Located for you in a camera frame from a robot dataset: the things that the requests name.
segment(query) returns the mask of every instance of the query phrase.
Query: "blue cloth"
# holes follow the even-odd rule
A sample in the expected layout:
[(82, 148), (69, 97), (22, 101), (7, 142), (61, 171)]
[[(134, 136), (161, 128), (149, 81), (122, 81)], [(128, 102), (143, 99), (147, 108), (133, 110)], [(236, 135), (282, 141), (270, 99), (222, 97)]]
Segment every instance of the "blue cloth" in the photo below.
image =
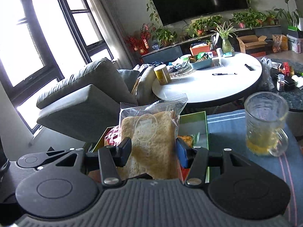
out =
[[(247, 147), (245, 141), (245, 110), (207, 116), (209, 127), (209, 150), (220, 152), (231, 148), (235, 152), (252, 160), (266, 170), (283, 179), (291, 191), (290, 204), (284, 214), (293, 226), (303, 226), (303, 155), (299, 145), (286, 126), (289, 146), (280, 157), (257, 156)], [(218, 171), (210, 171), (210, 179)]]

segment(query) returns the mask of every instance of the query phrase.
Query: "gray sofa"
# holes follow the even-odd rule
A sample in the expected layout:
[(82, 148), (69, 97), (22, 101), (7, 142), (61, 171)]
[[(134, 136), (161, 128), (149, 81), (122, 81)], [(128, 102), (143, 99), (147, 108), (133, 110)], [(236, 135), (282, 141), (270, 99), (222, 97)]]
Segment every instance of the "gray sofa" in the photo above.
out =
[(143, 73), (137, 96), (131, 94), (139, 72), (121, 70), (104, 58), (89, 63), (37, 100), (37, 123), (84, 142), (98, 142), (107, 127), (119, 124), (120, 102), (147, 105), (159, 100), (152, 92), (153, 67)]

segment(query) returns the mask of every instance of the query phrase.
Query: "clear glass mug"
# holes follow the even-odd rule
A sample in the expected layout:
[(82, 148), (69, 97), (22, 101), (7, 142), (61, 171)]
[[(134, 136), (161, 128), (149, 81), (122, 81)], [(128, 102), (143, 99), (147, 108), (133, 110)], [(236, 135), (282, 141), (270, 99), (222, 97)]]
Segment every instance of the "clear glass mug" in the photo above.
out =
[(271, 92), (258, 92), (245, 103), (246, 146), (257, 155), (280, 156), (288, 147), (283, 128), (288, 114), (286, 100)]

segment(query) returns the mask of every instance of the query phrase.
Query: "sofa armrest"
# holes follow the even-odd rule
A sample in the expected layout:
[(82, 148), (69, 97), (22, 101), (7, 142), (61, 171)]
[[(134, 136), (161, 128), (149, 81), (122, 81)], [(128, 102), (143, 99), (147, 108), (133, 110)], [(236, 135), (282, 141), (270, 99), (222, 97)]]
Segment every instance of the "sofa armrest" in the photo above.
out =
[(142, 74), (137, 87), (137, 101), (139, 106), (149, 105), (160, 100), (152, 91), (152, 85), (156, 78), (154, 66), (149, 66)]
[(37, 123), (84, 142), (98, 142), (107, 127), (119, 124), (120, 105), (94, 85), (43, 108)]

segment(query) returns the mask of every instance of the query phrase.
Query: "curtain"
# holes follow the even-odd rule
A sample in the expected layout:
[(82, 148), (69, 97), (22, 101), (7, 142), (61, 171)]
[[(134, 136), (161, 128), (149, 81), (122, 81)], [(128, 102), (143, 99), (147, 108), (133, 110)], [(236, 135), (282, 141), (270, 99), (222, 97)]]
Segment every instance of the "curtain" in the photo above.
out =
[(129, 52), (128, 47), (125, 45), (123, 36), (119, 32), (120, 27), (113, 20), (106, 1), (88, 1), (99, 30), (101, 31), (101, 34), (114, 58), (117, 60), (119, 69), (132, 69), (135, 65), (137, 65), (137, 60), (134, 58), (132, 53)]

